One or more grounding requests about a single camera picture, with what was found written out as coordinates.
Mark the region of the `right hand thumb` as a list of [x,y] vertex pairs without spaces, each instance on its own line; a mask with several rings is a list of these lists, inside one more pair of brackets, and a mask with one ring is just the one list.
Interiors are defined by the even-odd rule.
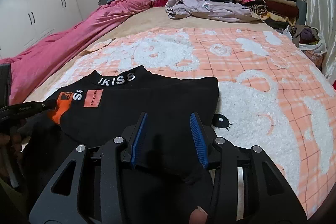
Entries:
[[189,224],[205,224],[207,220],[207,212],[198,206],[190,215]]

